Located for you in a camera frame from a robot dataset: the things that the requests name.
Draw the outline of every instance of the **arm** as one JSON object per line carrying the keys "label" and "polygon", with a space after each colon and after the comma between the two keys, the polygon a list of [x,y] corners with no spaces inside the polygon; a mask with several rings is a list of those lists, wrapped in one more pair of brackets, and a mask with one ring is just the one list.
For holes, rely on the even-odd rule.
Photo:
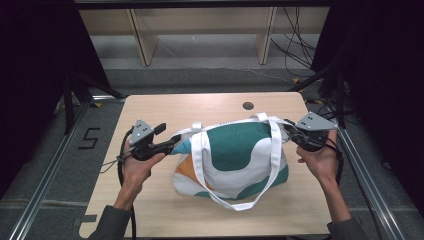
{"label": "arm", "polygon": [[147,161],[138,161],[130,157],[129,153],[126,155],[123,156],[123,159],[127,158],[122,170],[124,181],[121,190],[113,207],[105,207],[96,231],[88,239],[123,239],[131,217],[131,207],[143,189],[144,181],[151,175],[152,167],[165,157],[165,154],[159,153]]}
{"label": "arm", "polygon": [[[337,132],[335,130],[329,131],[328,138],[331,141],[328,140],[327,144],[334,146]],[[301,157],[298,162],[306,163],[308,169],[317,178],[322,187],[332,221],[328,228],[333,238],[368,239],[358,221],[352,218],[337,184],[336,153],[327,147],[317,152],[307,152],[298,147],[296,152]]]}

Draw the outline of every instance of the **wooden table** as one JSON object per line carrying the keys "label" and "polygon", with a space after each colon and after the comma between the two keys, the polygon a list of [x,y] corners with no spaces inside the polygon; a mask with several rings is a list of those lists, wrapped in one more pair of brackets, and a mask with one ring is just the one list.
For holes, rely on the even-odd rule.
{"label": "wooden table", "polygon": [[[245,110],[243,103],[254,104]],[[298,121],[306,113],[298,93],[218,93],[139,95],[127,98],[105,162],[117,156],[122,138],[137,118],[152,127],[166,122],[167,130],[154,142],[168,140],[195,121],[203,126],[250,117],[258,112]],[[134,203],[138,237],[225,237],[326,234],[330,222],[322,190],[306,165],[297,163],[296,145],[283,145],[289,178],[268,190],[251,210],[224,209],[211,199],[179,195],[172,185],[179,156],[167,156],[152,170],[143,192]],[[105,205],[112,205],[120,189],[116,168],[100,174],[86,215],[96,222],[83,223],[80,235],[88,237],[96,228]],[[128,224],[126,236],[131,236]]]}

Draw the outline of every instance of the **printed number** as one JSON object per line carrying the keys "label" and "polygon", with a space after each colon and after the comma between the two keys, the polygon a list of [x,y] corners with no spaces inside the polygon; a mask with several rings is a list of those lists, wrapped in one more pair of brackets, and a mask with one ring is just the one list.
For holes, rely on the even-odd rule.
{"label": "printed number", "polygon": [[87,137],[88,133],[91,130],[100,130],[100,128],[88,128],[87,131],[85,132],[84,138],[82,140],[83,141],[93,141],[93,145],[91,145],[91,147],[78,147],[78,149],[94,149],[94,147],[96,146],[97,140],[99,140],[99,138],[89,138],[89,137]]}

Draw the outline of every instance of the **dark sleeve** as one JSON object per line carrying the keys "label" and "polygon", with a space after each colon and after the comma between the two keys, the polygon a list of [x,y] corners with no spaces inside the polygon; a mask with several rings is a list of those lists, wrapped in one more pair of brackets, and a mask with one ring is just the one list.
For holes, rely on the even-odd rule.
{"label": "dark sleeve", "polygon": [[88,239],[123,239],[130,217],[130,211],[106,206],[96,231]]}
{"label": "dark sleeve", "polygon": [[329,223],[327,227],[331,237],[335,240],[368,239],[364,229],[362,229],[361,224],[356,218],[351,218],[340,223]]}

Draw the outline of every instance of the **aluminum rail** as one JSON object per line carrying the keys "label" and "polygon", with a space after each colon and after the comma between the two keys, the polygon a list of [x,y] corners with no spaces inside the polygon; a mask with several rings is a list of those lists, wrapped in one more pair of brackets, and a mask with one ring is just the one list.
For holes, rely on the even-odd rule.
{"label": "aluminum rail", "polygon": [[116,98],[112,95],[93,96],[93,103],[124,103],[126,98]]}
{"label": "aluminum rail", "polygon": [[[337,126],[340,126],[336,119],[333,119],[333,122],[336,123]],[[352,167],[358,174],[358,181],[363,187],[365,194],[369,198],[375,212],[380,218],[380,221],[386,230],[388,237],[393,240],[406,239],[390,207],[384,200],[370,173],[365,167],[361,156],[359,155],[352,140],[349,137],[349,134],[347,133],[347,130],[339,128],[338,133],[344,144],[347,154],[350,156]]]}
{"label": "aluminum rail", "polygon": [[74,138],[75,130],[78,127],[78,124],[81,122],[82,117],[87,112],[90,103],[82,103],[80,109],[76,115],[76,121],[74,126],[71,128],[69,133],[65,135],[56,150],[56,153],[53,156],[52,161],[50,162],[46,172],[43,175],[40,183],[38,184],[37,189],[29,200],[25,210],[21,214],[20,218],[13,227],[13,231],[9,237],[11,240],[25,239],[34,219],[40,209],[40,206],[43,202],[47,191],[49,190],[54,178],[56,177],[57,171],[66,155],[69,145]]}

